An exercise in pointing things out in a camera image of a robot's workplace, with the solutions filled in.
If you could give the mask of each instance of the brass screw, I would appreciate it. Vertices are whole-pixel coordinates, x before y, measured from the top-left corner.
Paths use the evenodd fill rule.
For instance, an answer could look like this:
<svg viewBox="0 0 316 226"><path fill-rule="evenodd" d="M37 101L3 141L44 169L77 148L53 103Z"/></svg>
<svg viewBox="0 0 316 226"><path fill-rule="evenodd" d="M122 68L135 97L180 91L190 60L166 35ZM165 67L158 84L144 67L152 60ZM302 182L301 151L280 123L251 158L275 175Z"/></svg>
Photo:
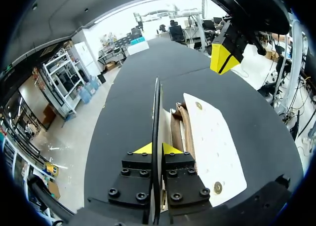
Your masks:
<svg viewBox="0 0 316 226"><path fill-rule="evenodd" d="M199 102L196 102L197 108L202 110L202 105Z"/></svg>
<svg viewBox="0 0 316 226"><path fill-rule="evenodd" d="M223 190L222 184L220 182L216 182L214 184L214 191L216 194L220 194Z"/></svg>

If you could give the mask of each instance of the black table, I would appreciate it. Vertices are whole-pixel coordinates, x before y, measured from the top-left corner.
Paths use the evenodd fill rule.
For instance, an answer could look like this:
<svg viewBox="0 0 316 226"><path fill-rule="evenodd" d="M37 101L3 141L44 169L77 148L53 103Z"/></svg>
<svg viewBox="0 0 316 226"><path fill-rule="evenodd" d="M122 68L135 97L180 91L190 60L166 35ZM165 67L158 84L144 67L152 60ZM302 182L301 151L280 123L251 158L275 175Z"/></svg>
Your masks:
<svg viewBox="0 0 316 226"><path fill-rule="evenodd" d="M121 169L121 159L148 143L156 77L163 88L163 107L175 108L183 93L218 108L234 140L247 189L227 201L229 207L246 200L269 181L286 174L294 191L303 177L294 141L265 99L233 72L218 75L198 51L157 38L150 49L129 56L111 87L88 153L84 197L107 201L107 190Z"/></svg>

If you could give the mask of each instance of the black bolt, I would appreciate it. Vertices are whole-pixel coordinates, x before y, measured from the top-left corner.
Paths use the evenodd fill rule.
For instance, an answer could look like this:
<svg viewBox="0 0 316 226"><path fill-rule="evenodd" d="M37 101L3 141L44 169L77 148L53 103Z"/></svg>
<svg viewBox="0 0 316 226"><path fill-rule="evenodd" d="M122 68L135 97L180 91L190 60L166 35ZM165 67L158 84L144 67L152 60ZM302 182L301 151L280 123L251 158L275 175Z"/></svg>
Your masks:
<svg viewBox="0 0 316 226"><path fill-rule="evenodd" d="M119 197L119 191L115 188L111 188L109 190L109 196L111 197Z"/></svg>
<svg viewBox="0 0 316 226"><path fill-rule="evenodd" d="M179 202L182 200L182 194L181 193L173 193L171 195L171 200L175 201L175 202Z"/></svg>
<svg viewBox="0 0 316 226"><path fill-rule="evenodd" d="M138 202L144 202L144 201L146 201L146 199L147 199L147 194L146 193L140 192L140 193L136 194L136 200Z"/></svg>
<svg viewBox="0 0 316 226"><path fill-rule="evenodd" d="M169 177L171 178L175 178L178 176L177 170L169 170L168 174L169 174Z"/></svg>
<svg viewBox="0 0 316 226"><path fill-rule="evenodd" d="M130 171L129 171L128 168L123 168L120 173L122 173L123 176L129 176L130 175Z"/></svg>
<svg viewBox="0 0 316 226"><path fill-rule="evenodd" d="M125 224L121 223L121 222L117 222L114 224L114 226L125 226Z"/></svg>
<svg viewBox="0 0 316 226"><path fill-rule="evenodd" d="M210 193L210 190L208 188L203 188L199 191L199 194L202 197L208 197L209 193Z"/></svg>
<svg viewBox="0 0 316 226"><path fill-rule="evenodd" d="M195 174L196 174L195 168L189 168L189 169L188 169L188 174L189 174L189 175L195 175Z"/></svg>
<svg viewBox="0 0 316 226"><path fill-rule="evenodd" d="M147 170L143 169L143 170L140 170L140 171L139 171L139 175L140 175L142 178L146 178L146 177L149 176L149 172L148 172Z"/></svg>

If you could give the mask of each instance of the office chair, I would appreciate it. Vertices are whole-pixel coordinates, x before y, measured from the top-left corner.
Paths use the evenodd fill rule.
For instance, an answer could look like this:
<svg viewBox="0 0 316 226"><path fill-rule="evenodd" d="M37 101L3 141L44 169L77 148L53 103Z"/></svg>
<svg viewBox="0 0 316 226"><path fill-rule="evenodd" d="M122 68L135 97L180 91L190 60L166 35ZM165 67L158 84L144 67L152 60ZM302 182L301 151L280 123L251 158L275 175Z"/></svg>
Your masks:
<svg viewBox="0 0 316 226"><path fill-rule="evenodd" d="M169 29L171 41L176 41L178 43L185 44L185 36L183 34L181 25L172 26Z"/></svg>
<svg viewBox="0 0 316 226"><path fill-rule="evenodd" d="M159 26L159 30L162 31L162 32L167 32L166 31L166 25L160 25Z"/></svg>
<svg viewBox="0 0 316 226"><path fill-rule="evenodd" d="M142 21L138 22L138 28L141 29L142 31L144 31L144 27L143 27L143 22Z"/></svg>

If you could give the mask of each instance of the white ceiling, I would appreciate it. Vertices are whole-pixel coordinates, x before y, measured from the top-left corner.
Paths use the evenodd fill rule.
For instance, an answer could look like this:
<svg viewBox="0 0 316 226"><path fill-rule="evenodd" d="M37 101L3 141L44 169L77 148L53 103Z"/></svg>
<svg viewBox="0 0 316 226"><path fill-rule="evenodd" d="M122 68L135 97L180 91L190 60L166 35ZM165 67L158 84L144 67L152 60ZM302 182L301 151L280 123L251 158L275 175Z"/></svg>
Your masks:
<svg viewBox="0 0 316 226"><path fill-rule="evenodd" d="M8 48L5 64L44 43L72 35L102 14L134 0L36 0Z"/></svg>

